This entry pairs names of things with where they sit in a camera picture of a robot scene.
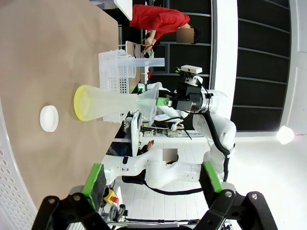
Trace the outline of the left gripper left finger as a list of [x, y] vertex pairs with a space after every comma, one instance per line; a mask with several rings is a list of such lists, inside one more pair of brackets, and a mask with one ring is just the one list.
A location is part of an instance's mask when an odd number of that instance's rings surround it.
[[98, 210], [106, 187], [104, 166], [95, 163], [80, 192], [65, 199], [46, 196], [33, 222], [33, 230], [66, 230], [73, 223], [82, 223], [87, 230], [105, 230], [106, 222]]

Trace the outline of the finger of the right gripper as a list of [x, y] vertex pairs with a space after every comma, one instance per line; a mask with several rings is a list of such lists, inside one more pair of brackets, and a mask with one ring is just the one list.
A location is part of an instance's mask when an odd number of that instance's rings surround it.
[[168, 106], [172, 107], [172, 101], [167, 97], [158, 97], [156, 99], [156, 106]]

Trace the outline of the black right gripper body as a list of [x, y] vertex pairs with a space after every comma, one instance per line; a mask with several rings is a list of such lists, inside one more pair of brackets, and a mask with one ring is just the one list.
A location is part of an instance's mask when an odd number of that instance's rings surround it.
[[180, 83], [177, 92], [173, 96], [173, 108], [180, 111], [196, 112], [203, 104], [202, 86]]

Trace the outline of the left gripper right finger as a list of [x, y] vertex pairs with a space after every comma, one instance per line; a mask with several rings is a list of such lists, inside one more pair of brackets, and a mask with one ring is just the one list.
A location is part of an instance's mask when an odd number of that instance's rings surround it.
[[196, 229], [219, 230], [226, 220], [235, 220], [242, 230], [278, 229], [264, 195], [252, 191], [242, 196], [224, 189], [211, 162], [202, 163], [199, 182], [209, 210]]

